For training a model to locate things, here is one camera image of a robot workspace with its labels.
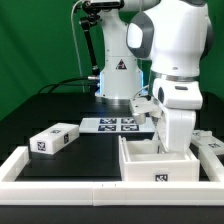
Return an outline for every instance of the cable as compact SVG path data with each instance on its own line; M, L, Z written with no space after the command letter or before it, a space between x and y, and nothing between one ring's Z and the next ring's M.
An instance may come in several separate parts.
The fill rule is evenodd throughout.
M68 82L81 81L81 80L88 80L88 77L72 78L72 79L66 79L66 80L63 80L63 81L59 82L58 84L54 85L54 86L48 91L48 93L53 92L58 86L60 86L60 84L68 83Z
M142 0L141 0L141 1L140 1L140 5L139 5L139 11L142 12L142 11L143 11L142 9L143 9L143 2L142 2Z
M78 67L79 67L79 73L80 73L80 77L83 77L83 73L82 73L82 66L81 66L81 59L80 59L80 54L79 54L79 49L78 49L78 43L77 43L77 38L76 38L76 31L75 31L75 25L74 25L74 21L73 21L73 14L76 10L76 7L78 6L78 4L80 2L82 2L83 0L79 0L77 1L73 7L72 7L72 12L71 12L71 24L72 24L72 34L73 34L73 39L74 39L74 44L75 44L75 49L76 49L76 55L77 55L77 60L78 60Z
M137 95L142 91L142 90L144 90L144 89L148 89L149 88L149 85L146 85L146 86L144 86L144 87L142 87L141 89L139 89L136 93L135 93L135 95L134 95L134 99L137 97Z
M93 84L93 83L89 83L89 84L68 84L68 83L55 83L55 84L49 84L49 85L46 85L44 87L42 87L37 94L40 94L44 89L50 87L50 86L96 86L96 84Z

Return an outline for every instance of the white container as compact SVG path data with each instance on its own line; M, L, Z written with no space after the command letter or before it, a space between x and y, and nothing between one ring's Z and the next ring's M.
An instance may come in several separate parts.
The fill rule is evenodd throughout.
M123 181L198 181L199 160L185 153L158 153L160 141L129 141L119 136L119 163Z
M57 123L30 138L30 149L32 152L53 155L78 137L78 125Z

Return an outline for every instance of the black cable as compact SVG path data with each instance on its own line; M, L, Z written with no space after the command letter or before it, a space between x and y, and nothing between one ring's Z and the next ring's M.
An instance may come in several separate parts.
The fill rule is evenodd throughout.
M88 77L81 77L81 78L72 78L72 79L66 79L63 80L57 84L52 85L53 87L48 91L48 93L53 92L57 87L60 86L62 83L68 83L68 82L75 82L75 81L82 81L82 80L88 80Z
M49 85L46 85L44 87L42 87L39 91L38 91L38 94L40 94L44 89L50 87L50 86L96 86L96 84L93 84L93 83L89 83L89 84L68 84L68 83L56 83L56 84L49 84Z

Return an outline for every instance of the white block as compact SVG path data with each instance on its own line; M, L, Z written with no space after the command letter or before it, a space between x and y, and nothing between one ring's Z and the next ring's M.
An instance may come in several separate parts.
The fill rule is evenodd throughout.
M93 205L125 205L125 190L123 182L95 182Z
M119 136L123 181L198 181L199 160L186 152L158 153L160 141L129 141Z
M210 182L126 182L126 205L220 205L223 185Z
M193 131L191 142L198 148L201 146L209 147L215 153L215 155L224 154L224 143L212 136L211 131Z
M17 147L0 168L0 182L14 181L28 161L28 147Z
M1 182L0 205L92 205L93 182Z
M210 181L224 182L224 167L211 147L200 146L199 159Z
M30 149L32 152L53 155L78 137L78 125L57 123L30 138Z

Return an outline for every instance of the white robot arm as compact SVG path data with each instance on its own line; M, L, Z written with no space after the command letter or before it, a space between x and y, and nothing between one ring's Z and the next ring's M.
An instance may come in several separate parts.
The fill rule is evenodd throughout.
M186 151L190 145L195 110L202 106L195 79L200 59L212 42L210 24L203 0L162 0L156 7L138 13L129 25L130 51L137 58L152 61L152 100L131 100L131 110L134 115L153 112L154 108L161 111L157 130L167 151Z
M105 67L100 72L100 88L96 99L110 104L128 104L133 94L142 88L142 71L136 57L126 45L127 24L119 11L141 11L152 8L159 0L89 0L83 10L94 12L100 21L105 46Z

